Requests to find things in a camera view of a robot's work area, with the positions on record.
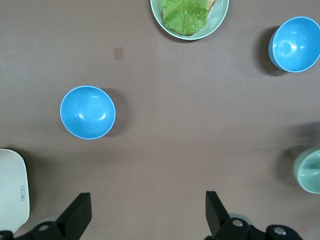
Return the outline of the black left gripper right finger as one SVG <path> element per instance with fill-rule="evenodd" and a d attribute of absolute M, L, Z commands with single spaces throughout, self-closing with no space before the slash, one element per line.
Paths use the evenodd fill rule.
<path fill-rule="evenodd" d="M 231 217 L 215 191 L 205 195 L 205 216 L 211 235 L 207 240 L 300 240 L 292 228 L 272 224 L 265 232 L 240 217 Z"/>

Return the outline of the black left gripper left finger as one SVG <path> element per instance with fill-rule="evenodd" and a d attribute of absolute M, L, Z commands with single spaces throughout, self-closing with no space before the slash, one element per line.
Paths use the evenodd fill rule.
<path fill-rule="evenodd" d="M 9 230 L 3 230 L 0 232 L 0 238 L 2 240 L 79 240 L 91 220 L 91 194 L 83 192 L 55 221 L 42 222 L 19 237 L 14 237 Z"/>

